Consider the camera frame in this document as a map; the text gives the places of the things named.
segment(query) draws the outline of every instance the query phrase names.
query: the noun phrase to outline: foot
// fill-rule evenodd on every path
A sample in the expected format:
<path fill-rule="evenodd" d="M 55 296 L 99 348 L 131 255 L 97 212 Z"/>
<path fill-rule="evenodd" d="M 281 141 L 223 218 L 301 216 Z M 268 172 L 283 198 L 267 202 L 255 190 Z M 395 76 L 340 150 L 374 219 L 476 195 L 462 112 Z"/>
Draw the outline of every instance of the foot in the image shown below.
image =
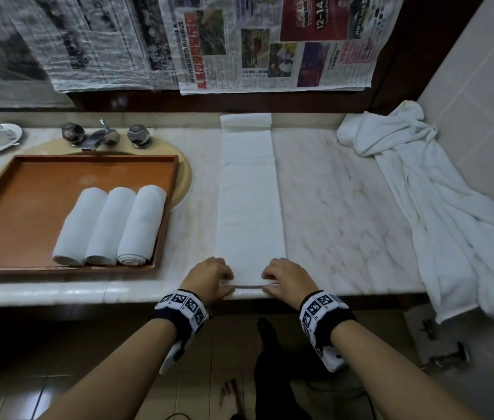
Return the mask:
<path fill-rule="evenodd" d="M 222 386 L 222 392 L 220 392 L 220 410 L 222 411 L 222 418 L 232 418 L 236 414 L 243 415 L 243 407 L 239 401 L 235 379 L 225 382 Z"/>
<path fill-rule="evenodd" d="M 261 317 L 258 319 L 257 329 L 265 349 L 275 349 L 280 347 L 279 340 L 276 337 L 276 330 L 266 318 Z"/>

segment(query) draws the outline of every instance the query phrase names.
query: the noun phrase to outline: wall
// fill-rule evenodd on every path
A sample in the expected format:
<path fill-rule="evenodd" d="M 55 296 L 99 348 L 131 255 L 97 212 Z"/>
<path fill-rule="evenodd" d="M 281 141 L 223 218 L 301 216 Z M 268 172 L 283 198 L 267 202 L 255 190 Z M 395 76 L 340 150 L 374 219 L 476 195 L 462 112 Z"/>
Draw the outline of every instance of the wall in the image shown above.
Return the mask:
<path fill-rule="evenodd" d="M 494 199 L 494 0 L 479 7 L 419 103 L 465 180 Z M 439 333 L 447 341 L 467 342 L 472 365 L 438 380 L 494 419 L 494 322 L 473 312 L 444 323 Z"/>

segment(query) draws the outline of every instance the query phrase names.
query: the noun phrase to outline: rolled towel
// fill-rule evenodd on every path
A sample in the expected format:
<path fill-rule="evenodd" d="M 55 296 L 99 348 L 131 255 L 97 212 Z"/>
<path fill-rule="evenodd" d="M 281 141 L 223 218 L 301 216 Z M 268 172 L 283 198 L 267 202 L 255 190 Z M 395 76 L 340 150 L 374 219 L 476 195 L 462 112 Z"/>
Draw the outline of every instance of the rolled towel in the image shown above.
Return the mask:
<path fill-rule="evenodd" d="M 107 193 L 96 187 L 83 190 L 74 208 L 64 220 L 56 240 L 53 261 L 67 267 L 85 264 L 86 250 Z"/>
<path fill-rule="evenodd" d="M 144 265 L 152 258 L 166 198 L 166 192 L 155 185 L 138 191 L 119 245 L 121 264 Z"/>
<path fill-rule="evenodd" d="M 116 265 L 117 250 L 131 214 L 136 193 L 126 187 L 109 192 L 89 240 L 86 262 L 92 265 Z"/>

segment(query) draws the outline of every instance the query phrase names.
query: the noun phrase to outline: person's left hand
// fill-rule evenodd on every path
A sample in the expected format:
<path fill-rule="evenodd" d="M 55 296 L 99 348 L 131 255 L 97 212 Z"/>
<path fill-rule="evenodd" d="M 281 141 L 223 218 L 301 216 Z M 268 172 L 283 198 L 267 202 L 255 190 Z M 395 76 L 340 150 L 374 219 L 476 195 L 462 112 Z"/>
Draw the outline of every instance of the person's left hand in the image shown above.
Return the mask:
<path fill-rule="evenodd" d="M 231 280 L 233 277 L 233 271 L 223 258 L 211 257 L 189 271 L 180 289 L 196 293 L 204 306 L 210 306 L 234 292 L 235 286 L 220 285 L 220 279 Z"/>

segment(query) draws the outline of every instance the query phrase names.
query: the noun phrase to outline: black pants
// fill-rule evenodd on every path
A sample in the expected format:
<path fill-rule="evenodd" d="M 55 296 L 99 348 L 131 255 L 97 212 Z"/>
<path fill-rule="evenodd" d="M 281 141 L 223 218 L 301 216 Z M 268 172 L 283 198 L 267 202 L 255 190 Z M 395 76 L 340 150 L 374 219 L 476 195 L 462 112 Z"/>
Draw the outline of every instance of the black pants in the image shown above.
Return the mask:
<path fill-rule="evenodd" d="M 259 355 L 255 365 L 255 387 L 257 420 L 312 420 L 293 395 L 286 355 L 281 347 L 265 348 Z M 245 417 L 236 414 L 231 420 L 245 420 Z"/>

